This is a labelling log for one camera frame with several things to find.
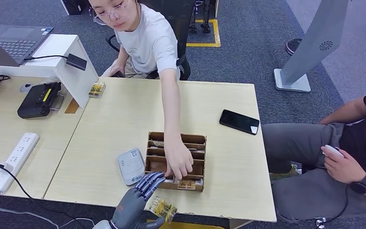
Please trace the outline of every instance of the laptop keyboard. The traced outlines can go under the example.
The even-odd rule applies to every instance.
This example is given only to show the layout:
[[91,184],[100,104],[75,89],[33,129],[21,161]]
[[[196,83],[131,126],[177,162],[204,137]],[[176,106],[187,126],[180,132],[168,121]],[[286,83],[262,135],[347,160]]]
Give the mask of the laptop keyboard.
[[19,41],[0,41],[0,46],[11,57],[23,57],[33,47],[37,41],[19,40]]

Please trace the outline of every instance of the woman's right hand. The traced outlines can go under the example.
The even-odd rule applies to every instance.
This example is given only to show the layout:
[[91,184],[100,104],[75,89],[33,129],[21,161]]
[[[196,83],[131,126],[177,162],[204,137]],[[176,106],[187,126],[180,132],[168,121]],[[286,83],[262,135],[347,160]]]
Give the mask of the woman's right hand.
[[108,74],[106,74],[107,77],[112,77],[117,72],[121,72],[123,75],[125,75],[125,63],[119,63],[118,60],[115,60],[113,62],[113,65],[111,66],[111,70]]

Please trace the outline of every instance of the robotic finger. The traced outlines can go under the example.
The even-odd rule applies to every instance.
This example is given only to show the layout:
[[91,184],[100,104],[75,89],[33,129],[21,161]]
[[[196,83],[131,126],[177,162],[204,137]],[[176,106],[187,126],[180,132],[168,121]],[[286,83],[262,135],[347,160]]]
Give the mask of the robotic finger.
[[149,188],[147,192],[144,194],[144,198],[146,201],[149,200],[149,198],[152,196],[152,194],[155,192],[155,190],[158,188],[158,186],[166,180],[166,177],[162,177],[156,180],[154,184]]
[[148,173],[146,174],[141,180],[140,182],[138,182],[138,184],[135,186],[136,189],[138,190],[142,190],[142,188],[144,187],[144,185],[146,184],[146,182],[148,182],[148,180],[151,179],[151,177],[155,176],[156,173]]
[[155,183],[155,181],[157,181],[159,178],[162,178],[162,177],[165,177],[165,173],[163,173],[163,172],[157,172],[153,176],[151,176],[151,179],[149,181],[147,181],[147,183],[140,190],[142,192],[142,194],[146,193],[148,191],[149,187],[153,183]]

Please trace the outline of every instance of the cardboard organizer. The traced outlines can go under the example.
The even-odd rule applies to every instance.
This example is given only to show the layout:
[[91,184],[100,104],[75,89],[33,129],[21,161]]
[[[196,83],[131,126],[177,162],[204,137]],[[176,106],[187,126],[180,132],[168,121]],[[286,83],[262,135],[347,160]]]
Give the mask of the cardboard organizer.
[[[158,188],[200,191],[204,189],[206,137],[202,135],[181,135],[184,145],[193,156],[193,171],[181,181],[170,176]],[[145,158],[145,173],[165,172],[166,157],[163,148],[163,132],[149,132]]]

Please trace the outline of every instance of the power socket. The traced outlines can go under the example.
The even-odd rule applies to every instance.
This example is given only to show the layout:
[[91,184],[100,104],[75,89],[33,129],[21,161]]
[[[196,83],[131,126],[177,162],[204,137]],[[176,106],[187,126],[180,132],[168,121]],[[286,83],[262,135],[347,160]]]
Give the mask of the power socket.
[[[37,134],[25,133],[6,160],[5,169],[17,176],[39,138]],[[13,178],[6,171],[0,170],[0,193],[5,193],[12,182]]]

